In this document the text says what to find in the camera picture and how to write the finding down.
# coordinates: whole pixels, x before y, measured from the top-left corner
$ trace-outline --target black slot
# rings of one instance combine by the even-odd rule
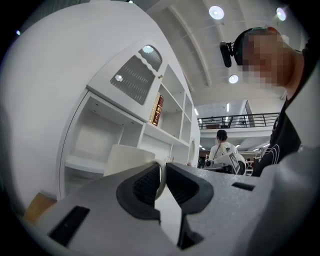
[[[81,206],[74,207],[49,234],[49,237],[62,246],[67,246],[89,212],[88,208]]]
[[[160,221],[160,212],[155,209],[159,185],[160,165],[155,163],[124,180],[116,189],[116,199],[119,205],[133,217]]]
[[[241,182],[235,182],[235,183],[232,184],[232,186],[236,187],[238,189],[248,190],[248,191],[252,191],[255,188],[254,185],[245,184],[245,183],[241,183]]]

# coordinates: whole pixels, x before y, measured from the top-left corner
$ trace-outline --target sleeve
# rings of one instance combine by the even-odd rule
[[[209,154],[209,160],[213,160],[214,159],[214,156],[216,154],[216,151],[217,151],[217,147],[216,146],[213,146],[210,150],[210,154]]]

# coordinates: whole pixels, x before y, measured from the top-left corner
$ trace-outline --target black railing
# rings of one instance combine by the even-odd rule
[[[198,118],[199,128],[229,129],[273,126],[279,113],[238,114]]]

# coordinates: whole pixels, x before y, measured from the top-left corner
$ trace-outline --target recessed downlight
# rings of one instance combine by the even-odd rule
[[[211,6],[209,9],[209,14],[215,20],[221,20],[224,16],[224,10],[222,10],[219,6]]]
[[[282,8],[276,9],[276,15],[278,16],[280,21],[284,21],[287,18],[287,15]]]
[[[123,77],[122,77],[122,75],[120,75],[120,74],[117,74],[116,76],[115,76],[115,80],[117,80],[117,81],[119,81],[119,82],[122,82],[123,81]]]
[[[239,77],[236,74],[233,74],[229,77],[229,83],[231,84],[235,84],[236,82],[238,82]]]

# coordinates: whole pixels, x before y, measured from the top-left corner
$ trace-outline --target man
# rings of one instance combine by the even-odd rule
[[[234,154],[238,154],[237,148],[232,145],[231,143],[227,142],[228,136],[227,132],[225,130],[218,130],[216,133],[216,139],[218,141],[218,145],[214,145],[211,148],[210,154],[209,154],[209,160],[214,160],[219,157],[222,157],[223,155],[232,152]]]
[[[273,27],[255,27],[241,33],[234,42],[236,63],[244,71],[265,79],[266,84],[285,88],[284,106],[274,123],[270,145],[255,166],[252,176],[260,176],[266,166],[277,164],[286,155],[296,152],[301,141],[285,110],[304,86],[317,62],[317,54],[308,42],[302,52],[286,44]]]

